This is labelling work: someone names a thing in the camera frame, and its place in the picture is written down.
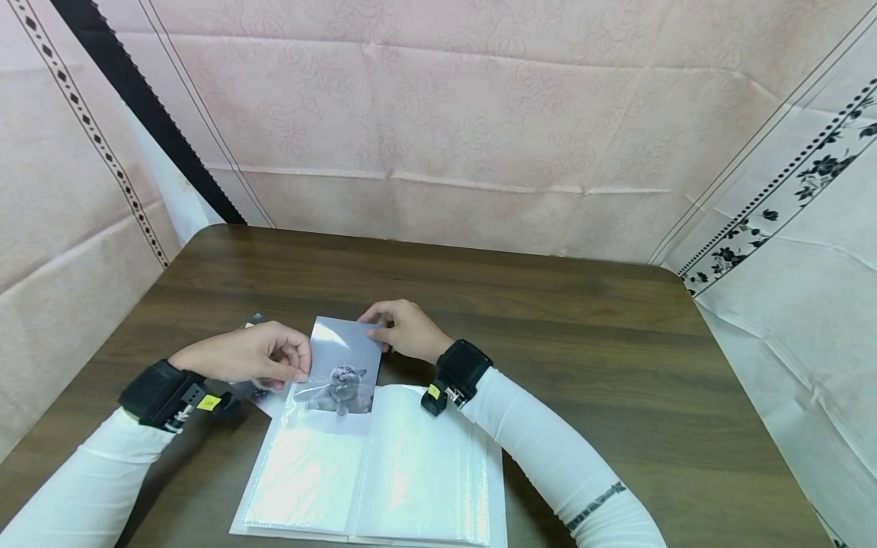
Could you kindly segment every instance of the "black clip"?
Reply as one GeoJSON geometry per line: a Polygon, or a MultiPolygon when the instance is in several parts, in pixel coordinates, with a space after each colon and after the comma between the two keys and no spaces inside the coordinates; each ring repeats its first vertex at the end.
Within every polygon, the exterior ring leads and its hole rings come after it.
{"type": "Polygon", "coordinates": [[[429,411],[430,415],[439,416],[447,408],[446,389],[447,385],[437,377],[420,398],[420,406],[429,411]]]}

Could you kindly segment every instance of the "hand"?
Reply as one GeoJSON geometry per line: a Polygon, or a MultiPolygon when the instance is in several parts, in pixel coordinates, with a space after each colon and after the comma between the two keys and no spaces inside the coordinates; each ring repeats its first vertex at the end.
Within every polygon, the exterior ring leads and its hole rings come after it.
{"type": "Polygon", "coordinates": [[[376,302],[366,310],[360,322],[385,322],[386,328],[372,329],[368,336],[381,341],[386,352],[391,346],[411,358],[435,365],[453,344],[448,337],[415,303],[401,301],[376,302]]]}
{"type": "Polygon", "coordinates": [[[238,382],[262,379],[272,388],[301,382],[310,372],[310,341],[278,322],[256,324],[186,346],[168,359],[209,379],[238,382]]]}

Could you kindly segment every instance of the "pink curtain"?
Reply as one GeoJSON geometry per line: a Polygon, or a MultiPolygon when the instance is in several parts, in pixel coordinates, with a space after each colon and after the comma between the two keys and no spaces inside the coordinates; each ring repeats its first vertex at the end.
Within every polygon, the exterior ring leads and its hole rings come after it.
{"type": "Polygon", "coordinates": [[[0,4],[0,459],[179,251],[118,96],[48,0],[0,4]]]}
{"type": "Polygon", "coordinates": [[[872,2],[98,4],[250,223],[646,262],[872,2]]]}

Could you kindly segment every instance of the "fabric backdrop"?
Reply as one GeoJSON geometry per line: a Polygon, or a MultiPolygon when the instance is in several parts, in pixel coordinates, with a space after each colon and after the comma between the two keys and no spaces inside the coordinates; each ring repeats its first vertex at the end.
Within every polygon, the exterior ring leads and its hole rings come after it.
{"type": "Polygon", "coordinates": [[[179,250],[118,96],[48,0],[0,3],[0,459],[179,250]]]}
{"type": "Polygon", "coordinates": [[[875,12],[740,154],[664,263],[851,548],[877,538],[875,12]]]}
{"type": "Polygon", "coordinates": [[[873,0],[98,4],[250,223],[646,262],[873,0]]]}

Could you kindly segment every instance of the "left hand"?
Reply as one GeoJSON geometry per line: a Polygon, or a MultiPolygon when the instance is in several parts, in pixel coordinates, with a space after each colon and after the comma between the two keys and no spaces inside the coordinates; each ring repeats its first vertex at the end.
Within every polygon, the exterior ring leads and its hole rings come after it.
{"type": "Polygon", "coordinates": [[[280,389],[284,381],[301,382],[310,372],[310,341],[280,324],[265,322],[206,338],[186,346],[168,362],[208,379],[239,382],[262,379],[280,389]]]}

